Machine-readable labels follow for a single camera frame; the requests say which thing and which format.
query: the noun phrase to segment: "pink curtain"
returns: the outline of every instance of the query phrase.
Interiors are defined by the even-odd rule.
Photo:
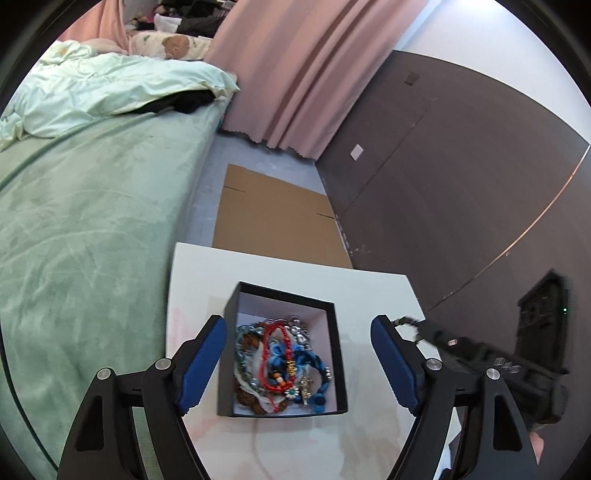
[[[427,0],[240,0],[206,61],[238,75],[223,128],[318,159]]]
[[[123,25],[122,0],[102,0],[62,33],[59,40],[86,41],[93,38],[107,38],[122,49],[129,49]]]

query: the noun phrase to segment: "white table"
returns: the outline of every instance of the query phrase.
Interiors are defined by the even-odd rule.
[[[194,338],[210,315],[223,314],[239,281],[335,304],[349,412],[297,419],[218,417],[216,369],[201,403],[184,417],[212,479],[385,479],[414,417],[396,402],[372,349],[369,325],[379,314],[424,318],[406,276],[177,244],[168,299],[167,357]],[[413,338],[412,328],[398,330]],[[426,357],[439,357],[426,342],[419,348]],[[454,414],[448,442],[458,432]]]

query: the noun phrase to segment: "green bed sheet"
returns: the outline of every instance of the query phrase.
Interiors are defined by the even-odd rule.
[[[0,154],[0,322],[24,411],[59,464],[92,377],[164,355],[171,254],[226,102],[124,115]],[[56,477],[0,371],[0,424],[38,480]]]

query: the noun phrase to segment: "floor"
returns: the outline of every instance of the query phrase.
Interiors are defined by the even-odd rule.
[[[326,195],[313,160],[271,150],[236,135],[220,132],[213,139],[197,180],[184,242],[212,246],[217,209],[228,164],[239,165]]]

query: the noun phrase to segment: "blue gripper pad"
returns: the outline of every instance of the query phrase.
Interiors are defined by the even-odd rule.
[[[183,375],[181,394],[177,402],[181,415],[185,415],[190,408],[199,404],[207,382],[209,382],[226,345],[227,337],[226,322],[223,318],[218,317]]]
[[[382,369],[384,369],[384,373],[390,382],[396,400],[403,407],[408,408],[410,413],[415,415],[420,406],[420,399],[417,395],[418,383],[420,382],[417,381],[418,379],[413,369],[409,366],[400,348],[381,322],[381,318],[387,319],[387,317],[378,316],[371,323],[372,346],[380,364],[382,364]],[[406,342],[399,335],[398,339],[401,342]],[[412,342],[409,343],[413,348],[417,349],[416,345]]]

